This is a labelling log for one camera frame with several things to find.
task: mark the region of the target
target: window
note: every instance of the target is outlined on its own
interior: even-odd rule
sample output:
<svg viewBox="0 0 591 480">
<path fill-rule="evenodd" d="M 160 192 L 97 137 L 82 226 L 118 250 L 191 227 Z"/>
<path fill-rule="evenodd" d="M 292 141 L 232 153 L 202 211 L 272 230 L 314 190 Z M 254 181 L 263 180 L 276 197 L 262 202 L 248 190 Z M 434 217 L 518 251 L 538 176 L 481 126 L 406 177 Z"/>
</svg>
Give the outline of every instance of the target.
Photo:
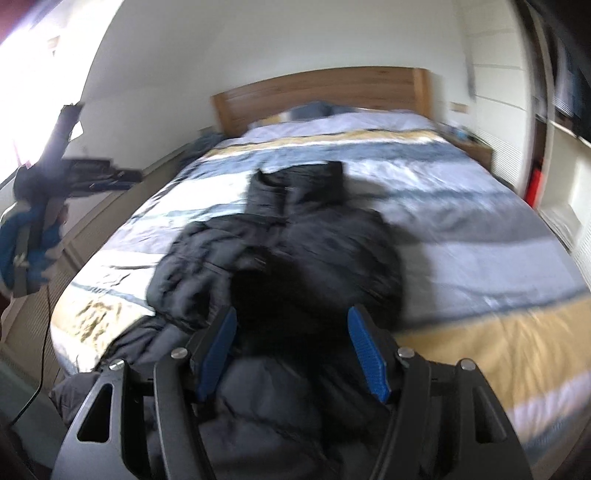
<svg viewBox="0 0 591 480">
<path fill-rule="evenodd" d="M 121 3 L 61 2 L 34 28 L 17 30 L 0 44 L 0 187 L 19 165 L 39 159 L 61 108 L 80 100 Z M 73 137 L 80 134 L 77 125 Z"/>
</svg>

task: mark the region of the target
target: pillow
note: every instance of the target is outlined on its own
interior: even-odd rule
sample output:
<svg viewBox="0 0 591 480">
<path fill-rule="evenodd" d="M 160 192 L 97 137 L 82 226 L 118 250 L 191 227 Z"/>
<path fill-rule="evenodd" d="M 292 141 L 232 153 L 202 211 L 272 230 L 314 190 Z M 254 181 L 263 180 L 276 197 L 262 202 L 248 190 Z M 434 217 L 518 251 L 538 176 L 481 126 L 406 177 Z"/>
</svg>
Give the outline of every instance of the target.
<svg viewBox="0 0 591 480">
<path fill-rule="evenodd" d="M 263 143 L 287 137 L 309 137 L 311 135 L 332 135 L 358 130 L 387 130 L 407 132 L 412 130 L 435 130 L 433 123 L 408 110 L 367 111 L 340 113 L 306 122 L 283 122 L 249 130 L 240 138 L 226 140 L 217 147 Z"/>
<path fill-rule="evenodd" d="M 265 127 L 267 125 L 283 124 L 285 122 L 306 122 L 317 118 L 331 116 L 333 105 L 327 102 L 315 101 L 305 105 L 295 106 L 285 112 L 269 116 L 248 125 L 248 129 Z"/>
<path fill-rule="evenodd" d="M 333 105 L 332 115 L 340 115 L 342 113 L 386 113 L 388 110 L 377 110 L 372 108 L 361 108 L 356 106 Z"/>
</svg>

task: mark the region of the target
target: metal screw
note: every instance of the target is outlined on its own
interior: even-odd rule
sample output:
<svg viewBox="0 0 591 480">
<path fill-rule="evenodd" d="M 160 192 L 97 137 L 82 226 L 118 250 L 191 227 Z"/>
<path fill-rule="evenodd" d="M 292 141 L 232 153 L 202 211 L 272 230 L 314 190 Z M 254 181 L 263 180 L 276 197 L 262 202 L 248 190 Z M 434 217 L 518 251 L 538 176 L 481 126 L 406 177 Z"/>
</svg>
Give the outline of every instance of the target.
<svg viewBox="0 0 591 480">
<path fill-rule="evenodd" d="M 109 369 L 113 372 L 121 370 L 125 366 L 125 362 L 121 358 L 116 358 L 109 364 Z"/>
<path fill-rule="evenodd" d="M 172 352 L 170 352 L 170 356 L 175 360 L 181 360 L 187 356 L 189 352 L 187 352 L 186 348 L 179 347 L 175 348 Z"/>
<path fill-rule="evenodd" d="M 400 358 L 412 358 L 414 357 L 414 350 L 406 346 L 400 347 L 398 349 L 398 356 Z"/>
<path fill-rule="evenodd" d="M 460 362 L 460 367 L 462 367 L 462 370 L 467 370 L 469 372 L 476 370 L 476 364 L 469 358 L 462 360 Z"/>
</svg>

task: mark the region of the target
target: red object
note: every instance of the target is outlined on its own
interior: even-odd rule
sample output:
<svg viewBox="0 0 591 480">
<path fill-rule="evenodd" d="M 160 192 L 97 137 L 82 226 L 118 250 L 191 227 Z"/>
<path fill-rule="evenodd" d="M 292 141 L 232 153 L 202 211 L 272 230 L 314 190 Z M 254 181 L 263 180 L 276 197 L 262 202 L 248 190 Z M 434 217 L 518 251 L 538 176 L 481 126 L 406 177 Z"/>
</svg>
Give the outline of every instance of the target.
<svg viewBox="0 0 591 480">
<path fill-rule="evenodd" d="M 36 3 L 37 0 L 0 0 L 0 43 Z"/>
<path fill-rule="evenodd" d="M 538 190 L 540 189 L 540 183 L 542 181 L 542 171 L 536 168 L 531 173 L 530 186 L 527 187 L 527 193 L 525 194 L 525 202 L 530 206 L 534 207 L 535 200 L 538 197 Z"/>
</svg>

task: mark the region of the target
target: clothing pile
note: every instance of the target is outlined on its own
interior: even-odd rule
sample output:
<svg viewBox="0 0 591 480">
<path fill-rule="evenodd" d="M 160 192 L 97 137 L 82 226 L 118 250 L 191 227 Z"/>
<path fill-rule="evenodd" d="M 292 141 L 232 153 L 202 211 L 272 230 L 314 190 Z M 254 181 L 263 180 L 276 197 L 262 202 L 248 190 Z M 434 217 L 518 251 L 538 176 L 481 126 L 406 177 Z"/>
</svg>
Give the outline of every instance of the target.
<svg viewBox="0 0 591 480">
<path fill-rule="evenodd" d="M 66 379 L 52 399 L 71 423 L 114 358 L 155 362 L 233 305 L 239 329 L 200 425 L 219 479 L 358 479 L 369 475 L 389 416 L 370 395 L 348 339 L 363 304 L 396 327 L 402 276 L 377 212 L 347 203 L 339 162 L 257 171 L 245 213 L 187 225 L 155 269 L 156 311 L 109 347 L 95 372 Z M 154 478 L 163 478 L 153 404 L 146 402 Z"/>
</svg>

